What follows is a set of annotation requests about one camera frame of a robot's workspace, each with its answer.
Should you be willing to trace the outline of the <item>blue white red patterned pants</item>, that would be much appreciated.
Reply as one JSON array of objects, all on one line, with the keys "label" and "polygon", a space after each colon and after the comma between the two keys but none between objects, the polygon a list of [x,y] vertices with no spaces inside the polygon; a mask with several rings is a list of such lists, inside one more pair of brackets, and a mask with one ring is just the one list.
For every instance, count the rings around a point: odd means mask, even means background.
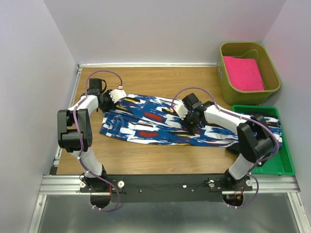
[{"label": "blue white red patterned pants", "polygon": [[189,132],[172,111],[181,103],[161,97],[129,94],[103,117],[100,134],[139,144],[226,148],[238,142],[232,131],[212,122]]}]

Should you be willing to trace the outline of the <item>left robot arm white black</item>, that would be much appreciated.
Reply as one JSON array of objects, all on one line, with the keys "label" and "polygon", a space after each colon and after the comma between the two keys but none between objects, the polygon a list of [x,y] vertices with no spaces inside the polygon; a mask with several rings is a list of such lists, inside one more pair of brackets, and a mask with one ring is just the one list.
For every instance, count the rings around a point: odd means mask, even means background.
[{"label": "left robot arm white black", "polygon": [[113,106],[105,80],[91,78],[89,88],[80,100],[67,110],[57,113],[58,145],[71,153],[84,169],[82,183],[95,192],[110,188],[104,166],[97,160],[91,147],[93,141],[90,114],[101,109],[103,112]]}]

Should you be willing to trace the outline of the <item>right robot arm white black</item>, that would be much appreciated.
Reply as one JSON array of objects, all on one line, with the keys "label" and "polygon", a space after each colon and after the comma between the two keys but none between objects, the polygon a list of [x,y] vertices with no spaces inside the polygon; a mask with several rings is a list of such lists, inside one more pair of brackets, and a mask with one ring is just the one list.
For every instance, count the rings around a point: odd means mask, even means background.
[{"label": "right robot arm white black", "polygon": [[277,153],[279,142],[268,128],[262,115],[241,115],[218,104],[208,101],[202,103],[194,93],[173,104],[173,110],[180,117],[188,131],[194,132],[208,122],[220,125],[238,136],[239,156],[221,178],[221,187],[235,190],[255,165],[268,159],[271,152]]}]

